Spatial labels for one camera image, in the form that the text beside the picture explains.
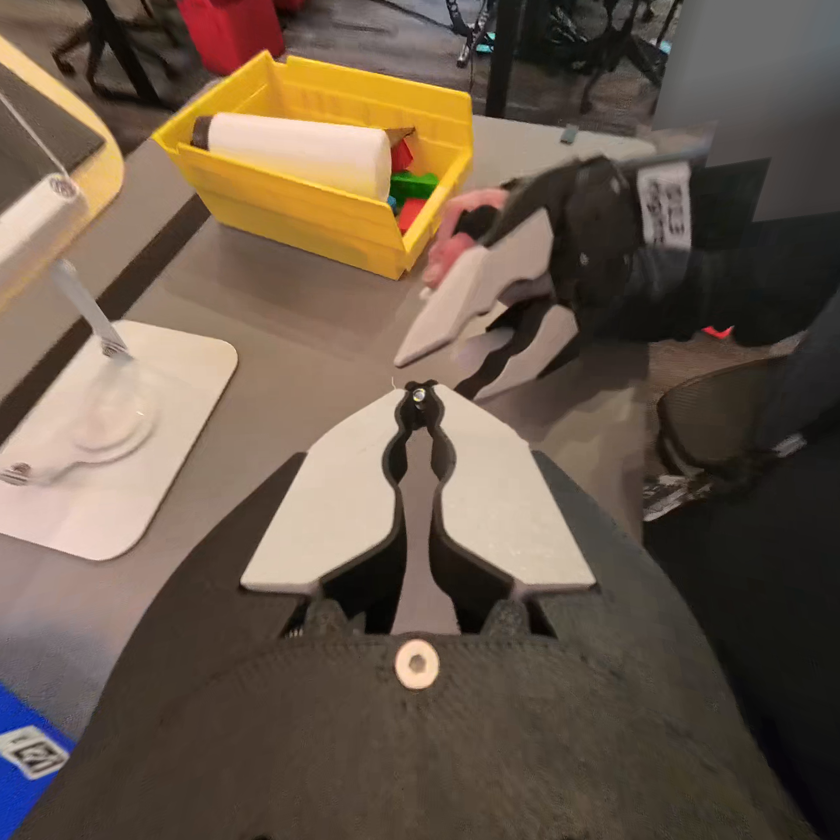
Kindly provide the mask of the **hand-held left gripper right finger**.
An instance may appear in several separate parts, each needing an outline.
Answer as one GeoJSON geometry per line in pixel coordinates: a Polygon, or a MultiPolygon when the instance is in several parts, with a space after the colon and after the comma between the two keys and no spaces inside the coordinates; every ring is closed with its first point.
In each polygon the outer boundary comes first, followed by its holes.
{"type": "Polygon", "coordinates": [[[439,484],[444,536],[502,573],[517,594],[591,589],[595,575],[528,442],[448,387],[434,394],[448,458],[439,484]]]}

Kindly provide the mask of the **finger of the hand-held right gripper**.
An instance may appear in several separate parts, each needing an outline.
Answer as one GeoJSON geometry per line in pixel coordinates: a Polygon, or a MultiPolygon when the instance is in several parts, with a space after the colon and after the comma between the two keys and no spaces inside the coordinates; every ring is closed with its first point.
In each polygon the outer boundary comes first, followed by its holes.
{"type": "Polygon", "coordinates": [[[540,378],[579,337],[572,310],[551,300],[520,300],[463,342],[455,392],[484,402],[540,378]]]}
{"type": "Polygon", "coordinates": [[[396,352],[395,367],[405,368],[451,345],[473,319],[487,315],[509,288],[546,276],[552,250],[553,228],[544,207],[495,244],[469,248],[442,283],[426,295],[396,352]]]}

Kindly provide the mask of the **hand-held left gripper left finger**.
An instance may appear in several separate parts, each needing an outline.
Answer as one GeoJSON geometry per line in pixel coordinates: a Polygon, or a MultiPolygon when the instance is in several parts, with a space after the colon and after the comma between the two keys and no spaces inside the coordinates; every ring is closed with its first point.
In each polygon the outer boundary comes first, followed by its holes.
{"type": "Polygon", "coordinates": [[[393,388],[310,447],[241,575],[243,588],[313,595],[396,535],[404,413],[413,407],[408,390],[393,388]]]}

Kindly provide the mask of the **black knob screw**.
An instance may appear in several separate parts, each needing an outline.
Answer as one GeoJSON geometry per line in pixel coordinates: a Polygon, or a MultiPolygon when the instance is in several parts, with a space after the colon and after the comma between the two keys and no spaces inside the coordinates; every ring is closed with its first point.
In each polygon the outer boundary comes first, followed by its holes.
{"type": "Polygon", "coordinates": [[[420,429],[430,434],[439,426],[442,404],[437,398],[436,380],[408,381],[400,407],[400,417],[406,432],[411,435],[420,429]]]}

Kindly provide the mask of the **yellow bin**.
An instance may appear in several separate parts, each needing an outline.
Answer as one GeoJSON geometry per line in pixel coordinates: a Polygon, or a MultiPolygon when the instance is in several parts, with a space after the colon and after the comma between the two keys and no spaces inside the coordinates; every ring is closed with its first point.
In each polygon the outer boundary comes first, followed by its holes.
{"type": "Polygon", "coordinates": [[[438,231],[474,158],[468,93],[262,52],[193,99],[152,134],[220,224],[399,280],[438,231]],[[437,186],[407,231],[387,201],[345,192],[193,146],[199,118],[220,112],[365,129],[413,128],[411,170],[437,186]]]}

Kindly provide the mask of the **green block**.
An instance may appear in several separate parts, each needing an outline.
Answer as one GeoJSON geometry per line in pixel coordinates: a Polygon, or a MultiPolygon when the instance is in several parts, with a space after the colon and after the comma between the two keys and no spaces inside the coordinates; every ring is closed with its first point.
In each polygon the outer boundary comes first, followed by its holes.
{"type": "Polygon", "coordinates": [[[428,200],[436,191],[439,180],[434,173],[416,174],[410,171],[394,172],[390,180],[389,197],[396,204],[409,199],[428,200]]]}

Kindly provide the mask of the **black mesh chair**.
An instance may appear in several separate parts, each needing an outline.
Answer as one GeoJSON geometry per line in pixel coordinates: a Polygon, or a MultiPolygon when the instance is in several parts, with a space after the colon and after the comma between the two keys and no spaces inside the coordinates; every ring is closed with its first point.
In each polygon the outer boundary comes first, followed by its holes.
{"type": "Polygon", "coordinates": [[[797,353],[700,375],[656,405],[655,453],[664,471],[645,480],[649,524],[692,502],[739,493],[779,462],[838,428],[838,381],[805,383],[797,353]]]}

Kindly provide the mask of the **white roll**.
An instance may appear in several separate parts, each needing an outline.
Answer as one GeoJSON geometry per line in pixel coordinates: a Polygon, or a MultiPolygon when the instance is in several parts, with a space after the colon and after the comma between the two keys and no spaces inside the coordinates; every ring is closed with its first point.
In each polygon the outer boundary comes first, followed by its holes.
{"type": "Polygon", "coordinates": [[[220,112],[195,120],[192,146],[382,203],[390,194],[391,145],[382,129],[220,112]]]}

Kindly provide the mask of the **red bin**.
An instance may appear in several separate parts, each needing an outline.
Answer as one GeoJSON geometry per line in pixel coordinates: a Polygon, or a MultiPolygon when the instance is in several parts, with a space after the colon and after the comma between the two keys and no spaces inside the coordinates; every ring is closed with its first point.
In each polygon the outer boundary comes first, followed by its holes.
{"type": "Polygon", "coordinates": [[[187,32],[203,66],[225,77],[266,51],[286,51],[272,1],[177,1],[187,32]]]}

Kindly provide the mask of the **large blue bin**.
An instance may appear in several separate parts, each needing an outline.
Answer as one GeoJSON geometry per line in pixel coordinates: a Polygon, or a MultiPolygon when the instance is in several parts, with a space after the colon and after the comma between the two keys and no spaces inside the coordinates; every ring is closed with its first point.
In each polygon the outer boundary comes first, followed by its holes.
{"type": "Polygon", "coordinates": [[[1,686],[1,838],[10,838],[67,764],[75,742],[1,686]]]}

